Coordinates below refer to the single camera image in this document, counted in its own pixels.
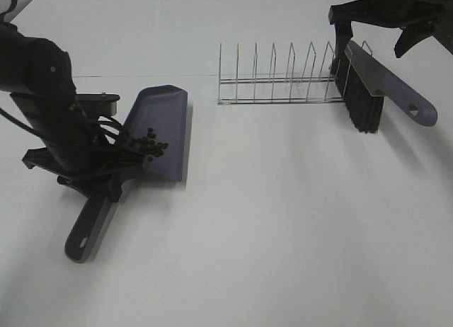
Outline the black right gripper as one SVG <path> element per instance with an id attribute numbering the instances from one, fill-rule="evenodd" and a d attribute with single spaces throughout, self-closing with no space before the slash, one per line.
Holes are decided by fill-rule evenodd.
<path id="1" fill-rule="evenodd" d="M 401 58 L 435 31 L 452 31 L 452 0 L 354 0 L 332 5 L 328 19 L 334 24 L 336 53 L 344 53 L 353 37 L 352 24 L 400 28 L 394 52 Z"/>

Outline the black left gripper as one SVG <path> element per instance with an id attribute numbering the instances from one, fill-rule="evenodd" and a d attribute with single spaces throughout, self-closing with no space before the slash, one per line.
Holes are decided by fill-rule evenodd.
<path id="1" fill-rule="evenodd" d="M 10 97 L 27 121 L 9 120 L 44 143 L 43 148 L 25 153 L 23 163 L 28 168 L 53 173 L 59 184 L 86 197 L 102 195 L 119 202 L 124 127 L 114 118 L 118 94 L 44 97 L 12 92 Z"/>

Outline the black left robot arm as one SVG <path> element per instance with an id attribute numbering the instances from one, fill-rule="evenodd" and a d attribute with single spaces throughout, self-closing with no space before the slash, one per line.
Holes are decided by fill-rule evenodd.
<path id="1" fill-rule="evenodd" d="M 111 144 L 105 126 L 120 128 L 113 119 L 117 94 L 76 91 L 69 54 L 51 40 L 22 35 L 15 25 L 1 23 L 1 90 L 26 118 L 1 114 L 35 135 L 43 148 L 23 157 L 28 168 L 42 168 L 85 195 L 101 193 L 117 202 L 120 178 L 111 171 L 119 147 Z"/>

